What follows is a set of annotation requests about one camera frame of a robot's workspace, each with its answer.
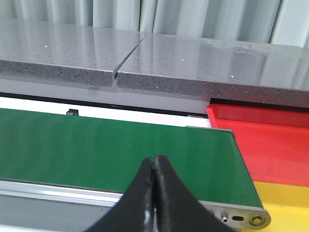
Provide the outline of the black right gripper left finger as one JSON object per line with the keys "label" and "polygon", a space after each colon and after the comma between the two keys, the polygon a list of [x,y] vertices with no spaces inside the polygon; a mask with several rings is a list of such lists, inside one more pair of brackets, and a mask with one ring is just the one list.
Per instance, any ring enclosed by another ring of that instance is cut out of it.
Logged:
{"label": "black right gripper left finger", "polygon": [[151,232],[154,228],[153,162],[145,158],[120,200],[87,232]]}

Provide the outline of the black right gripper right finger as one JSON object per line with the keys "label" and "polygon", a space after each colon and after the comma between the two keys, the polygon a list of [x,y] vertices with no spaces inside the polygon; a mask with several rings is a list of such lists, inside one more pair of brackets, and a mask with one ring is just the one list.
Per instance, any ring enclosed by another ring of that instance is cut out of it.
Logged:
{"label": "black right gripper right finger", "polygon": [[155,206],[160,232],[232,232],[177,176],[167,156],[155,158]]}

